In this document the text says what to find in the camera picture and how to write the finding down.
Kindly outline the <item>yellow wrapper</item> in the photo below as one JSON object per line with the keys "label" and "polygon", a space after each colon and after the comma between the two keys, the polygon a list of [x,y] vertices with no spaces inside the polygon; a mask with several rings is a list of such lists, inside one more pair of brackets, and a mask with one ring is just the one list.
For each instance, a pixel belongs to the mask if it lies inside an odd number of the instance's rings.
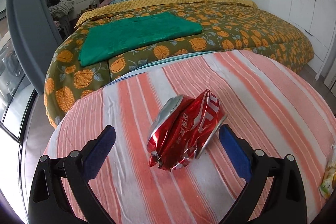
{"label": "yellow wrapper", "polygon": [[335,144],[331,146],[331,157],[327,163],[322,183],[319,186],[319,191],[324,199],[328,200],[335,190],[335,173],[336,173],[336,153]]}

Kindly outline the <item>crushed red soda can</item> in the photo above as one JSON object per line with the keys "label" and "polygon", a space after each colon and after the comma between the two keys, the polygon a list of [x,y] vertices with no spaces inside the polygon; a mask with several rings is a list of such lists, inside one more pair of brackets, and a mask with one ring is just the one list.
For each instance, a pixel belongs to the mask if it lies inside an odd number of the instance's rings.
{"label": "crushed red soda can", "polygon": [[170,98],[152,123],[147,140],[149,167],[172,171],[198,159],[227,118],[220,99],[209,89],[196,98]]}

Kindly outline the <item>washing machine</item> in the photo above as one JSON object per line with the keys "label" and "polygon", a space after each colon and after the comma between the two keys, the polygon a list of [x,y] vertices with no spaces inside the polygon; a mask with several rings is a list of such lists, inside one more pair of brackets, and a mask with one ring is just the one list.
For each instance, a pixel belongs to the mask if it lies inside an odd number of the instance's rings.
{"label": "washing machine", "polygon": [[13,94],[24,72],[16,56],[11,39],[1,49],[1,93]]}

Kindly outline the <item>folded green cloth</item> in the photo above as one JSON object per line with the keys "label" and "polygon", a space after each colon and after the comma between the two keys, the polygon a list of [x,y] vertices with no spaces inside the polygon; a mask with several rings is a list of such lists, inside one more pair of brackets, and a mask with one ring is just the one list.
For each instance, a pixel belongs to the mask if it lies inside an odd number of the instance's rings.
{"label": "folded green cloth", "polygon": [[203,27],[170,12],[136,16],[92,27],[79,53],[82,67],[157,42],[200,34]]}

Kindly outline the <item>blue grey curtain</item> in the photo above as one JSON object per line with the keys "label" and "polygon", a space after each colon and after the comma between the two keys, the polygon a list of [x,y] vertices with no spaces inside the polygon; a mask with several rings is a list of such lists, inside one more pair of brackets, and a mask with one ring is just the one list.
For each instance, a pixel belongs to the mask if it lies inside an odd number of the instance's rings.
{"label": "blue grey curtain", "polygon": [[49,0],[6,0],[6,16],[16,56],[38,94],[62,38],[47,7]]}

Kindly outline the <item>pile of clothes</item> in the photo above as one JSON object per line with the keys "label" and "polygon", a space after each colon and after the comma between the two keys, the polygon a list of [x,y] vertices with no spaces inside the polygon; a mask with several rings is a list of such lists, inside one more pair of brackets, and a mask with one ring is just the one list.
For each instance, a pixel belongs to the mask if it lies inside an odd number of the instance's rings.
{"label": "pile of clothes", "polygon": [[47,7],[53,18],[62,18],[74,10],[75,1],[73,0],[49,0]]}

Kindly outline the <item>yellow blanket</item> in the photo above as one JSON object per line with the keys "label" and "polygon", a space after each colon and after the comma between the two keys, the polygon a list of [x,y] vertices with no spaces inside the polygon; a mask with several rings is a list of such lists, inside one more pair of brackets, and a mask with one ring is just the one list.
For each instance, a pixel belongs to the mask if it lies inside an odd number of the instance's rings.
{"label": "yellow blanket", "polygon": [[119,14],[136,9],[142,9],[151,6],[168,5],[174,3],[204,3],[204,2],[218,2],[218,3],[232,3],[233,5],[245,5],[253,8],[258,8],[256,3],[252,0],[129,0],[112,5],[106,5],[96,8],[91,11],[84,12],[78,19],[75,28],[79,28],[87,20],[91,20],[97,16],[106,16],[109,14]]}

